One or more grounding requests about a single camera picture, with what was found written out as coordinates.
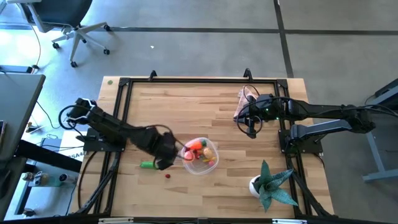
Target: plastic bowl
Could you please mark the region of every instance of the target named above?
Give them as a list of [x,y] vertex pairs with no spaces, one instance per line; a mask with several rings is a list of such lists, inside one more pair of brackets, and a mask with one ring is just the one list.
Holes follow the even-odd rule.
[[[187,147],[190,147],[194,142],[202,141],[202,140],[206,141],[206,147],[208,147],[213,152],[213,155],[214,155],[214,157],[216,157],[216,159],[213,161],[214,165],[212,165],[212,166],[210,166],[208,162],[203,162],[202,159],[195,159],[194,158],[192,161],[185,161],[184,159],[182,159],[182,163],[184,164],[184,167],[191,174],[195,174],[195,175],[208,174],[210,171],[212,171],[218,165],[219,158],[218,158],[217,148],[209,139],[207,139],[207,138],[196,138],[196,139],[193,139],[193,140],[189,141],[185,145]],[[181,149],[181,151],[180,151],[180,155],[182,157],[184,157],[185,150],[186,150],[186,148],[183,147]]]

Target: gray floor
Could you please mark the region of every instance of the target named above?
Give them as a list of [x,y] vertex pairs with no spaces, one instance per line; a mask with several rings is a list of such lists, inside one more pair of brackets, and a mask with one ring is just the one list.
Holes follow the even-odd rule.
[[[398,2],[393,0],[280,0],[280,5],[286,29],[398,29]],[[0,21],[23,22],[13,10],[7,6]],[[271,0],[94,0],[83,24],[102,21],[118,27],[277,28]],[[50,40],[59,32],[38,35],[40,73],[47,76],[39,102],[53,120],[78,97],[95,99],[104,75],[149,75],[156,70],[158,75],[238,77],[249,67],[255,77],[286,77],[278,34],[94,32],[90,35],[106,44],[111,55],[80,44],[76,69],[68,62],[71,41],[60,43],[56,51]],[[0,64],[35,63],[39,48],[31,30],[0,30],[0,37]],[[362,105],[398,77],[398,36],[288,35],[287,43],[294,76],[305,79],[311,103]],[[38,123],[48,123],[40,108],[34,116]],[[45,131],[26,138],[62,134]],[[376,171],[366,138],[338,133],[322,144],[335,213],[397,223],[398,180],[362,181],[363,174]],[[397,168],[398,153],[386,157],[387,166]]]

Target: wooden table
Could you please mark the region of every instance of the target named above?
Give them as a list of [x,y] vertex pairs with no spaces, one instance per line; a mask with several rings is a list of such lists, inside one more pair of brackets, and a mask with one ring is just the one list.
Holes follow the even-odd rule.
[[[119,78],[104,77],[99,93],[98,106],[110,114],[113,112]],[[288,84],[290,97],[307,101],[303,79],[288,79]],[[254,86],[260,93],[274,93],[274,87],[270,84]],[[242,84],[232,83],[135,83],[128,123],[136,126],[167,125],[183,142],[197,137],[209,138],[218,148],[220,162],[207,175],[190,174],[179,159],[176,159],[174,166],[164,171],[141,169],[139,164],[151,161],[153,157],[128,143],[121,158],[111,215],[293,218],[291,205],[273,200],[265,213],[258,199],[249,192],[249,180],[260,173],[263,159],[268,162],[271,173],[286,170],[286,163],[279,149],[279,122],[264,123],[256,139],[247,137],[233,122],[232,117],[239,101],[238,92],[242,87]],[[312,120],[301,123],[312,124]],[[82,203],[98,185],[103,157],[104,153],[97,153],[88,165],[81,186]],[[312,154],[303,154],[302,157],[308,188],[323,207],[333,213],[322,163]],[[170,174],[171,178],[166,179],[165,174]],[[290,193],[288,181],[282,188]],[[297,192],[301,206],[302,193],[299,188]],[[101,208],[104,208],[107,195],[106,189]],[[75,194],[71,212],[76,210]]]

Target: artificial plant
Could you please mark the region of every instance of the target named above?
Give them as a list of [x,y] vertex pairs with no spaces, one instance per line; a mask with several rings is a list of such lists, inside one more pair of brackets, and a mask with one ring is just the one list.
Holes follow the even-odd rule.
[[272,198],[278,202],[298,206],[292,197],[279,186],[287,180],[293,170],[286,170],[278,174],[271,175],[266,161],[262,161],[261,175],[253,182],[254,189],[260,194],[259,200],[267,211],[271,205]]

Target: white pot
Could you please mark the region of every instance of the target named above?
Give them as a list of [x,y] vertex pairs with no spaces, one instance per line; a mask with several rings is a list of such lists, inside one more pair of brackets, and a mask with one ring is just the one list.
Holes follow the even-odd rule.
[[253,177],[253,179],[251,179],[250,182],[249,182],[249,190],[250,190],[250,193],[251,193],[253,196],[255,196],[256,198],[259,198],[259,197],[260,197],[260,194],[259,194],[258,192],[256,192],[256,190],[254,189],[252,183],[254,183],[254,181],[255,181],[257,178],[259,178],[259,177],[260,177],[260,175],[255,176],[255,177]]

